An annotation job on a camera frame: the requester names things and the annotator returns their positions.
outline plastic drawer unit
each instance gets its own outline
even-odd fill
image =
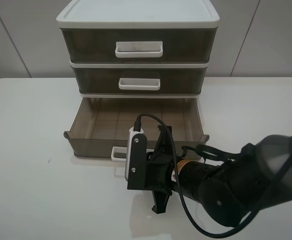
[[[200,94],[207,63],[76,64],[71,63],[83,97],[131,95],[174,98]]]
[[[203,134],[197,99],[115,99],[83,98],[75,121],[64,136],[75,156],[88,158],[125,158],[129,129],[133,127],[140,109],[161,118],[172,126],[178,154],[181,146],[205,144],[209,136]],[[148,117],[142,119],[142,129],[148,139],[148,149],[154,149],[160,131],[158,123]]]
[[[219,16],[209,0],[73,0],[57,17],[71,62],[207,63]]]

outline black cable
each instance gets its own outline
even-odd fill
[[[267,200],[267,198],[271,195],[272,190],[277,186],[277,184],[281,181],[281,179],[284,177],[284,175],[287,173],[287,171],[289,170],[289,168],[292,166],[292,154],[289,156],[289,158],[287,159],[287,161],[282,165],[282,167],[280,168],[280,170],[276,173],[276,175],[274,176],[273,180],[271,181],[271,183],[269,184],[268,188],[266,189],[266,191],[263,193],[263,195],[261,196],[261,198],[259,199],[259,201],[257,202],[256,206],[252,209],[252,211],[250,212],[250,214],[248,215],[248,217],[246,217],[246,219],[244,221],[242,221],[238,226],[236,226],[235,228],[224,232],[224,233],[210,233],[205,231],[204,229],[202,229],[193,219],[193,217],[191,216],[184,196],[182,194],[182,190],[181,190],[181,185],[179,182],[179,174],[178,174],[178,165],[177,165],[177,157],[176,157],[176,147],[175,147],[175,142],[174,139],[172,137],[172,134],[170,132],[170,129],[167,127],[167,125],[158,117],[156,117],[155,115],[152,115],[150,113],[144,113],[144,114],[140,114],[137,117],[137,121],[140,122],[140,124],[136,124],[135,126],[140,126],[141,127],[141,117],[142,116],[148,116],[151,117],[153,119],[155,119],[156,121],[158,121],[167,131],[167,134],[169,136],[169,139],[171,141],[171,145],[172,145],[172,151],[173,151],[173,159],[174,159],[174,166],[175,166],[175,171],[176,171],[176,182],[177,182],[177,186],[178,186],[178,193],[179,193],[179,197],[180,197],[180,201],[182,204],[182,207],[184,208],[184,211],[188,217],[188,219],[190,220],[190,222],[192,223],[192,225],[203,235],[210,237],[210,238],[215,238],[215,239],[222,239],[222,238],[227,238],[230,237],[236,233],[238,233],[239,231],[243,230],[254,218],[255,216],[259,213],[259,211],[261,210],[264,202]]]

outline storage drawer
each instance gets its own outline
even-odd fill
[[[113,147],[126,147],[129,129],[140,113],[152,113],[172,126],[177,153],[181,146],[204,144],[197,99],[114,99],[83,98],[75,121],[64,133],[75,156],[110,158]],[[142,129],[148,138],[148,149],[154,149],[159,137],[158,123],[142,118]]]
[[[90,68],[75,67],[74,72],[83,95],[198,95],[207,64],[197,64],[197,68],[184,68],[186,64],[172,65],[166,65],[169,68],[159,68],[160,64],[132,68],[144,65],[127,64],[122,68],[117,64],[111,66],[118,68],[107,68],[105,64],[103,68],[99,68],[100,65],[95,68],[94,64],[84,64]]]
[[[206,63],[214,29],[62,29],[74,63]]]

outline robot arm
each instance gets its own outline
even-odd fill
[[[270,135],[256,145],[245,145],[238,154],[198,145],[185,146],[183,155],[176,156],[173,129],[146,115],[160,122],[161,134],[154,152],[147,153],[147,138],[140,130],[142,115],[138,117],[128,144],[126,176],[129,190],[152,191],[152,210],[157,214],[166,211],[172,191],[178,192],[193,225],[209,237],[224,238],[243,229],[260,210],[292,200],[292,136]],[[223,164],[189,160],[188,151]],[[201,203],[216,222],[234,229],[224,235],[205,232],[188,214],[183,195]]]

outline table surface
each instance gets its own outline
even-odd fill
[[[150,192],[127,190],[124,164],[74,157],[63,132],[80,102],[74,78],[0,79],[0,240],[208,239],[177,194],[156,215]],[[198,102],[207,144],[221,150],[292,135],[292,77],[206,77]],[[207,231],[228,229],[186,202]],[[230,239],[292,240],[292,201]]]

